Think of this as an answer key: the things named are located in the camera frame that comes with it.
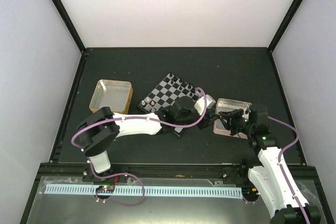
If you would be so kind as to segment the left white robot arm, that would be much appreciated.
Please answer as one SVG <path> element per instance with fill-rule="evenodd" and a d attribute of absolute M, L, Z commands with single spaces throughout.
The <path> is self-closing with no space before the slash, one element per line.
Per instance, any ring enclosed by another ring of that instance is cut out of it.
<path fill-rule="evenodd" d="M 181 97 L 173 105 L 144 115 L 114 113 L 104 107 L 82 122 L 71 139 L 92 164 L 94 175 L 102 182 L 113 174 L 107 148 L 117 138 L 128 135 L 157 135 L 209 124 L 209 112 L 215 100 L 206 95 L 194 101 Z"/>

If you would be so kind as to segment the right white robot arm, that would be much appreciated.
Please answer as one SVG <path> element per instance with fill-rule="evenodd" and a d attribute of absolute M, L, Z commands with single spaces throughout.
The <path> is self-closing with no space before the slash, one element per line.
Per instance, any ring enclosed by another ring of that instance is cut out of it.
<path fill-rule="evenodd" d="M 220 121 L 231 135 L 245 134 L 257 159 L 243 162 L 239 179 L 252 183 L 267 207 L 270 223 L 320 223 L 321 213 L 297 187 L 285 162 L 284 151 L 269 131 L 268 109 L 252 104 L 248 118 L 243 109 L 220 112 Z"/>

